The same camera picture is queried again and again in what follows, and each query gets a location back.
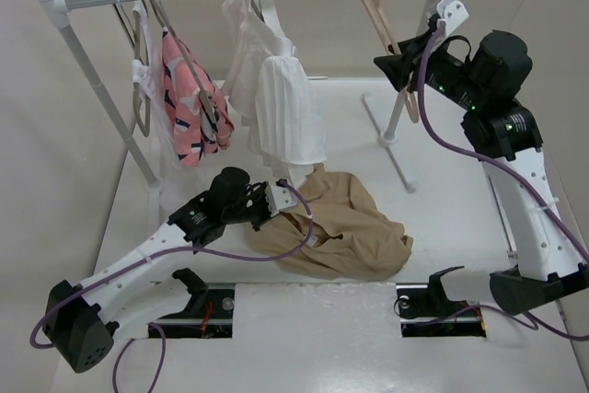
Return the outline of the beige t shirt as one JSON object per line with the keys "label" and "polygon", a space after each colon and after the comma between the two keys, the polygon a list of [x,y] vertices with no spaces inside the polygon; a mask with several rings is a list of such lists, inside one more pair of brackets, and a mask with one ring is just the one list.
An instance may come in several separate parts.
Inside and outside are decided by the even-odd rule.
{"label": "beige t shirt", "polygon": [[374,199],[349,172],[328,172],[315,166],[299,189],[312,219],[302,205],[281,213],[260,231],[246,233],[248,245],[267,256],[299,246],[312,226],[309,242],[278,261],[286,272],[319,279],[384,281],[408,262],[413,238],[404,225],[381,214]]}

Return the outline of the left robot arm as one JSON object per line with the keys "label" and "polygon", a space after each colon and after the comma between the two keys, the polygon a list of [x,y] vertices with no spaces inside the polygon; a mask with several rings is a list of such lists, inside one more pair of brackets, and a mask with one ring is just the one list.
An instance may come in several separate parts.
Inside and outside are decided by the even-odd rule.
{"label": "left robot arm", "polygon": [[388,279],[413,246],[353,174],[316,162],[296,186],[286,179],[255,182],[244,169],[226,167],[127,255],[79,283],[57,283],[36,332],[82,374],[127,329],[154,328],[175,312],[199,314],[209,288],[193,262],[214,255],[214,243],[231,225],[250,228],[253,261],[278,261],[318,278]]}

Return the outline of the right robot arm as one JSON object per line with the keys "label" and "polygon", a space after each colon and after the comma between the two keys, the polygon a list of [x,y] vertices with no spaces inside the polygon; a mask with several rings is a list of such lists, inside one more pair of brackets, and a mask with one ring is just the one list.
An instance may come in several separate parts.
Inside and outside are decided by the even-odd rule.
{"label": "right robot arm", "polygon": [[513,267],[489,277],[493,300],[518,315],[587,289],[588,251],[560,219],[537,121],[516,97],[533,67],[526,44],[494,30],[459,60],[449,51],[455,37],[426,55],[433,35],[403,41],[379,66],[394,87],[407,86],[419,99],[431,87],[465,112],[461,126],[471,147],[453,150],[481,162],[516,246]]}

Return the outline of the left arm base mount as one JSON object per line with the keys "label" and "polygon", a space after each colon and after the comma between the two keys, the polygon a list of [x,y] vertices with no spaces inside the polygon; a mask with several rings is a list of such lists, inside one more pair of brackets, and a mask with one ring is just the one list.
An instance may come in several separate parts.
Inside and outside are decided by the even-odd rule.
{"label": "left arm base mount", "polygon": [[171,277],[180,283],[180,294],[188,296],[185,306],[154,321],[170,339],[230,339],[236,286],[205,283],[193,270],[177,270]]}

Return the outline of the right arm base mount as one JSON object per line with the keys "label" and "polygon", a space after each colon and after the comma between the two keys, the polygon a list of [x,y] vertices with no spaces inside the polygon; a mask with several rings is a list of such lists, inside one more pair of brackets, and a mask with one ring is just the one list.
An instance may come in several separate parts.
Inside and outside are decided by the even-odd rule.
{"label": "right arm base mount", "polygon": [[462,269],[456,266],[433,273],[426,283],[396,284],[393,310],[403,338],[487,336],[480,310],[469,308],[466,300],[449,300],[445,294],[442,277]]}

